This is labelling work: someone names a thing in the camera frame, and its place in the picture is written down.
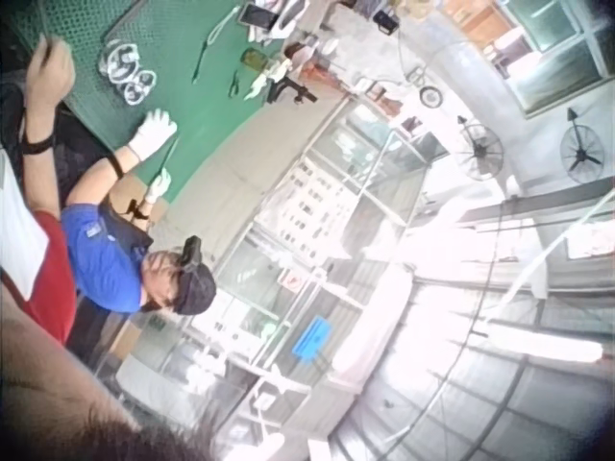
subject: green workbench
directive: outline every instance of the green workbench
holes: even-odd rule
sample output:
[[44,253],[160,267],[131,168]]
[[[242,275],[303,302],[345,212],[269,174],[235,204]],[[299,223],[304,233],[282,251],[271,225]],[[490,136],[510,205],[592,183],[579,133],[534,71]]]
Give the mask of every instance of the green workbench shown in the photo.
[[[243,101],[257,74],[239,62],[250,44],[247,28],[237,24],[236,17],[208,49],[197,84],[191,81],[203,40],[240,0],[148,0],[116,37],[138,46],[141,67],[155,71],[158,83],[142,104],[128,106],[98,72],[98,61],[103,35],[132,3],[47,0],[44,8],[51,33],[66,39],[73,50],[77,80],[66,103],[110,149],[130,139],[149,109],[166,109],[177,122],[181,140],[167,164],[173,183],[165,195],[172,202],[199,165],[262,106],[263,98]],[[36,46],[41,32],[36,1],[15,7],[9,23],[26,47]],[[278,40],[264,51],[271,56],[280,47]],[[228,91],[235,70],[240,92],[230,99]],[[137,174],[144,182],[160,168],[165,150],[138,167]]]

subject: tablet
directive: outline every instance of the tablet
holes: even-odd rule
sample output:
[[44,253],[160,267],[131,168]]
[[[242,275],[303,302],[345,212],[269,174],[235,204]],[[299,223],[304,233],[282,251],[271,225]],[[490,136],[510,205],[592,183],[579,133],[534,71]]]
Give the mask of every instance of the tablet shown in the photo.
[[254,3],[247,3],[239,14],[237,21],[246,26],[255,26],[270,31],[280,15],[265,8],[259,7]]

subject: blue polo shirt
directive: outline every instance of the blue polo shirt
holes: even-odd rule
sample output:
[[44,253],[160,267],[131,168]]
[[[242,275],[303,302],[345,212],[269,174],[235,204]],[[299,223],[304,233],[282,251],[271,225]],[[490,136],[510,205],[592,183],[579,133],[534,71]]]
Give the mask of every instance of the blue polo shirt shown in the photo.
[[97,205],[72,205],[61,214],[75,284],[101,307],[137,312],[144,251],[127,254],[109,234]]

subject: red shirt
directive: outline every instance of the red shirt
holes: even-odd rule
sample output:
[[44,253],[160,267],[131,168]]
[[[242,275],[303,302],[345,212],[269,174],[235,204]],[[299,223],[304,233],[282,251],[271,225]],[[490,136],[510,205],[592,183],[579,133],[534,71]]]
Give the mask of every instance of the red shirt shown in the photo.
[[2,274],[2,281],[19,307],[64,344],[75,321],[76,308],[75,283],[68,262],[66,239],[62,225],[55,217],[44,211],[37,211],[34,216],[49,237],[49,244],[30,300],[23,299],[8,274]]

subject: fan guard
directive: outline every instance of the fan guard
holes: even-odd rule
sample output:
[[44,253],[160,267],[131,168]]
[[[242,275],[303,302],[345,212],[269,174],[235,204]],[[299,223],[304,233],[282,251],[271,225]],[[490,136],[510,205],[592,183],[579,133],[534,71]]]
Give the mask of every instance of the fan guard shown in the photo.
[[496,134],[480,124],[464,125],[461,134],[470,150],[455,153],[459,168],[475,181],[498,176],[504,167],[504,147]]
[[604,169],[604,148],[600,138],[585,125],[574,125],[564,134],[559,146],[564,169],[574,181],[598,179]]

